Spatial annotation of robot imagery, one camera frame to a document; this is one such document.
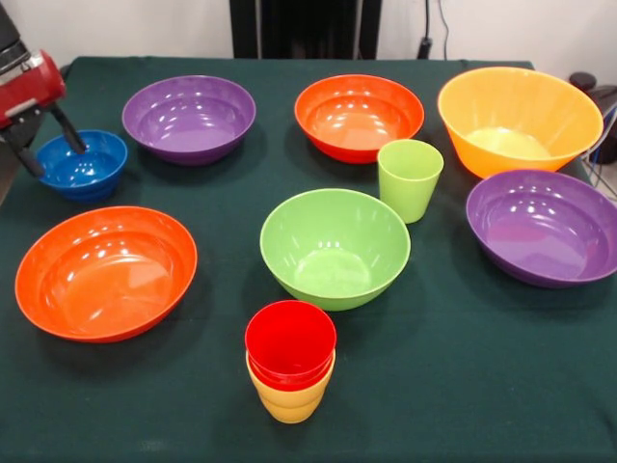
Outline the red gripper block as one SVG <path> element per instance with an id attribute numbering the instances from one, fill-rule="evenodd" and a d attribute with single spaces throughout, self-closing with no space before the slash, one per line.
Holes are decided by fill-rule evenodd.
<path id="1" fill-rule="evenodd" d="M 66 84 L 62 74 L 43 50 L 36 51 L 24 62 L 1 73 L 1 138 L 32 177 L 42 177 L 44 174 L 44 168 L 30 151 L 42 116 L 17 122 L 23 113 L 34 107 L 50 105 L 50 114 L 61 127 L 70 148 L 77 154 L 86 152 L 87 145 L 55 102 L 65 94 Z"/>

